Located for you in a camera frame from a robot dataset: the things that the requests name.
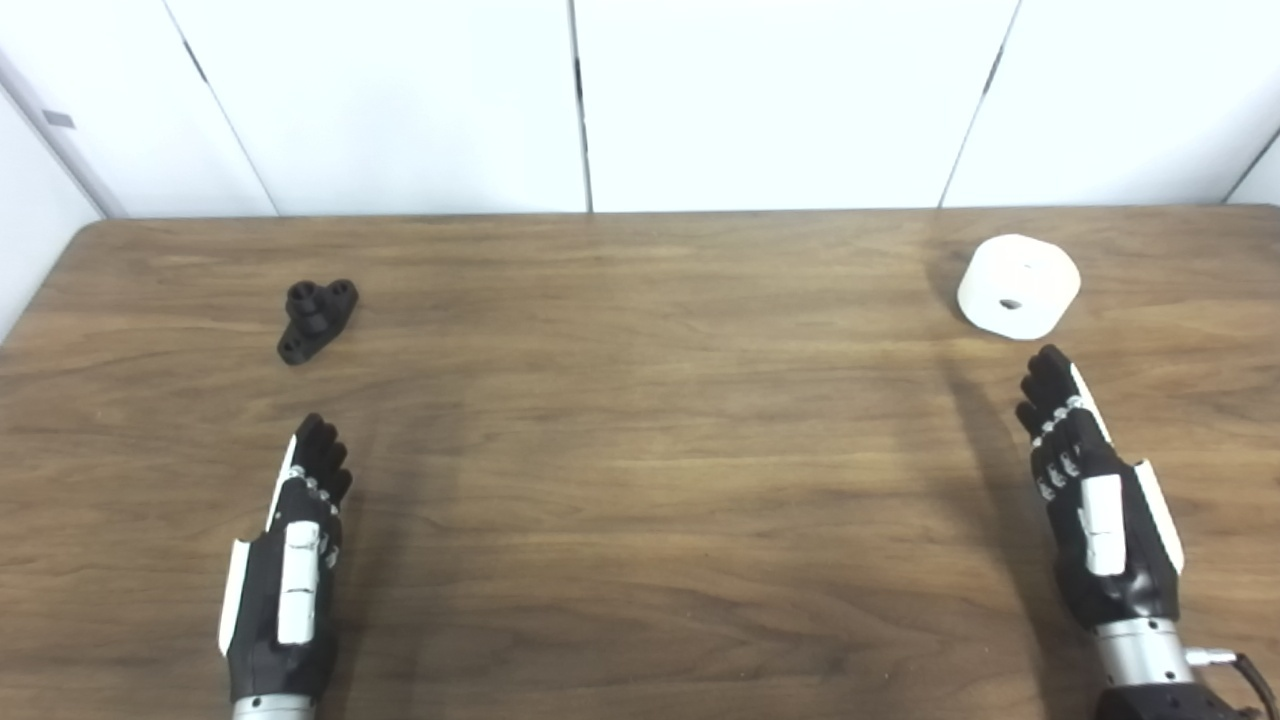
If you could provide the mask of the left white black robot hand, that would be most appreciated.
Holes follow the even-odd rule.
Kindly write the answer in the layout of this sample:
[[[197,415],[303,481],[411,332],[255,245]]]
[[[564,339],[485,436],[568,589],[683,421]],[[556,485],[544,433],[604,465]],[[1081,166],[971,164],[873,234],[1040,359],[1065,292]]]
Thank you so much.
[[[236,719],[312,719],[337,667],[340,510],[353,483],[338,429],[310,413],[291,436],[262,530],[232,546],[218,648]]]

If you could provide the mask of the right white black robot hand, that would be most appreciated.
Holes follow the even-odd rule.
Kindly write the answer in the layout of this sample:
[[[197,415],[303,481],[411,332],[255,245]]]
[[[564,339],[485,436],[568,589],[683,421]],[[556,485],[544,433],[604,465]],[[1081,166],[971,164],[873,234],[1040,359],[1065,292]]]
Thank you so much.
[[[1020,388],[1016,418],[1068,611],[1087,630],[1176,621],[1185,553],[1151,460],[1120,455],[1079,366],[1056,345],[1029,359]]]

